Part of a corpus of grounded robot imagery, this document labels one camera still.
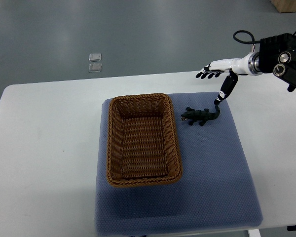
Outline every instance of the robotic hand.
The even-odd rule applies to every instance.
[[[238,33],[247,33],[252,41],[244,42],[236,38]],[[251,52],[244,58],[223,59],[204,67],[196,78],[216,78],[222,73],[229,73],[222,84],[221,90],[214,101],[218,105],[226,99],[238,82],[239,75],[258,76],[262,73],[273,73],[276,77],[289,84],[288,91],[296,88],[296,32],[282,34],[255,41],[247,31],[237,31],[233,38],[245,44],[253,44]],[[255,43],[260,43],[260,51],[255,52]]]

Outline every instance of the green toy crocodile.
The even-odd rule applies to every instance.
[[[218,118],[221,110],[218,105],[215,105],[215,109],[215,113],[210,113],[209,109],[195,110],[187,107],[186,112],[181,114],[181,121],[191,119],[191,121],[188,122],[189,125],[193,125],[195,122],[200,121],[198,124],[204,126],[207,120],[214,120]]]

